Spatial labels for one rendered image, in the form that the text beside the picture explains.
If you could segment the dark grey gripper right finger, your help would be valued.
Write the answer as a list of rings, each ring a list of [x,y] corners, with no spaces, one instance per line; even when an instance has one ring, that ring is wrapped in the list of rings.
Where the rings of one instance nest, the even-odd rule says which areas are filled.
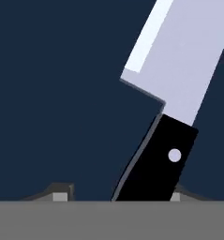
[[[187,190],[180,184],[177,184],[171,197],[172,202],[194,202],[208,201],[208,198]]]

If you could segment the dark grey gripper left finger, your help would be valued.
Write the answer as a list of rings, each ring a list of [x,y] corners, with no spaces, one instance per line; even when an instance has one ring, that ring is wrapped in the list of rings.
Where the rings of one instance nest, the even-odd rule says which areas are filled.
[[[75,200],[73,183],[51,183],[42,192],[24,198],[25,201],[72,202]]]

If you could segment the black-handled kitchen knife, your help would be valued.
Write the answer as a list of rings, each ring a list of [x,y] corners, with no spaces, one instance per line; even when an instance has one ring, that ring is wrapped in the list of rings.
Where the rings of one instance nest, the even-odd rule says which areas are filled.
[[[114,201],[172,198],[223,50],[224,0],[156,0],[121,80],[162,107],[122,173]]]

